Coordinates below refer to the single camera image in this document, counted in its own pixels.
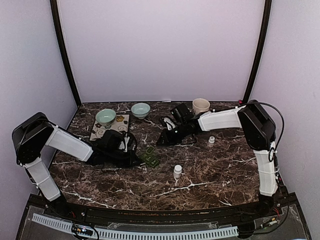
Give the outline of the white pill bottle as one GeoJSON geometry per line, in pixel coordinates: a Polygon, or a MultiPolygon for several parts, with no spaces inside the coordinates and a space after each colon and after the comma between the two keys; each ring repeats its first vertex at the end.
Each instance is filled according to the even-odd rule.
{"type": "Polygon", "coordinates": [[[215,144],[215,137],[210,136],[208,139],[208,144],[212,147],[215,144]]]}
{"type": "Polygon", "coordinates": [[[182,166],[179,164],[175,165],[173,170],[173,177],[175,179],[179,179],[181,174],[182,174],[182,166]]]}

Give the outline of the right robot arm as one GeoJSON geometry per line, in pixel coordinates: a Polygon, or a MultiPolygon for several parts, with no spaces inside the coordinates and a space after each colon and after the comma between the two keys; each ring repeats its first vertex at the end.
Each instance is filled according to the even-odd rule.
{"type": "Polygon", "coordinates": [[[242,129],[257,160],[259,193],[272,197],[280,184],[276,154],[281,139],[276,136],[276,123],[264,109],[265,106],[270,105],[251,100],[232,108],[195,114],[181,103],[171,109],[171,117],[160,118],[164,129],[156,144],[175,146],[181,144],[184,138],[198,133],[229,128],[242,129]]]}

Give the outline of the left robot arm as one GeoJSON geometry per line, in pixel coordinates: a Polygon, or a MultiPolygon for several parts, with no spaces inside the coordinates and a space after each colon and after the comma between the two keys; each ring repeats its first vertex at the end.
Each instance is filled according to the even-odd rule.
{"type": "Polygon", "coordinates": [[[111,163],[123,169],[142,163],[137,156],[138,142],[132,133],[110,129],[101,138],[88,143],[49,121],[42,112],[17,126],[11,139],[16,163],[25,168],[45,199],[52,202],[51,210],[60,218],[67,218],[71,208],[61,199],[63,194],[42,160],[44,147],[66,153],[91,166],[111,163]]]}

